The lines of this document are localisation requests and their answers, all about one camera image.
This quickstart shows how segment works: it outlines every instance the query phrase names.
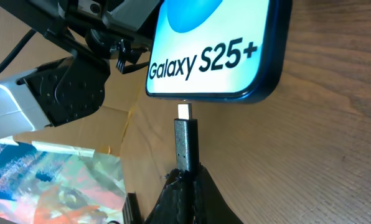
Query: smartphone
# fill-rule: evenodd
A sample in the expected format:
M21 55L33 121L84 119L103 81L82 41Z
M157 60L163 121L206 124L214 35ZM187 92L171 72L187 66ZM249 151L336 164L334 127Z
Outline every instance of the smartphone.
M291 0L165 0L146 81L150 97L257 102L282 72Z

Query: light blue screen background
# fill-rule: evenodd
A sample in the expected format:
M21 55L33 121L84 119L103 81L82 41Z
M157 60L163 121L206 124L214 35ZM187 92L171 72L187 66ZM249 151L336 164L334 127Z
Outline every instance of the light blue screen background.
M194 0L196 3L208 0ZM169 61L190 57L195 55L197 59L189 79L187 76L187 61L183 65L184 75L166 78L147 79L147 90L150 93L234 93L244 90L256 77L261 59L261 46L263 43L266 17L269 0L223 0L213 14L200 26L189 32L176 32L172 29L168 20L168 0L165 1L159 13L154 48L151 55L151 64L162 64ZM198 10L206 8L204 4L194 4L199 7L194 10L198 16ZM241 44L235 45L242 53L240 63L235 68L227 68L224 64L228 61L234 62L235 56L227 57L229 42L233 39L243 37ZM201 59L206 47L213 49L219 43L225 43L226 52L217 64L223 64L223 69L206 72L199 70L205 67L206 62ZM251 58L243 53L243 49L254 42L258 47ZM220 53L208 52L205 55L213 59Z

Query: wooden table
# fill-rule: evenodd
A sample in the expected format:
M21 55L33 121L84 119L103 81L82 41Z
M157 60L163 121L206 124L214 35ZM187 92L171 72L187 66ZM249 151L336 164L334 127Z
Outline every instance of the wooden table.
M123 139L145 217L176 167L176 105L142 90ZM193 107L200 160L245 223L371 223L371 0L294 0L275 92Z

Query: blue graphic on screen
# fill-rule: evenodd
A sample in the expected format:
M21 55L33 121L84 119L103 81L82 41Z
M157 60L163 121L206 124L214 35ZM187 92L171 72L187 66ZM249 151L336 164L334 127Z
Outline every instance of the blue graphic on screen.
M167 0L167 18L179 33L192 31L203 24L222 0Z
M166 0L147 78L150 93L235 93L255 79L269 0Z

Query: brown wood surface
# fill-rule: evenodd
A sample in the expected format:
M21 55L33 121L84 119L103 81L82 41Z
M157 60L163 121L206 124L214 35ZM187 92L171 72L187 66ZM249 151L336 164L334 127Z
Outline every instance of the brown wood surface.
M176 105L142 91L123 139L145 217L176 166ZM275 92L193 107L201 163L245 223L371 223L371 0L294 0Z

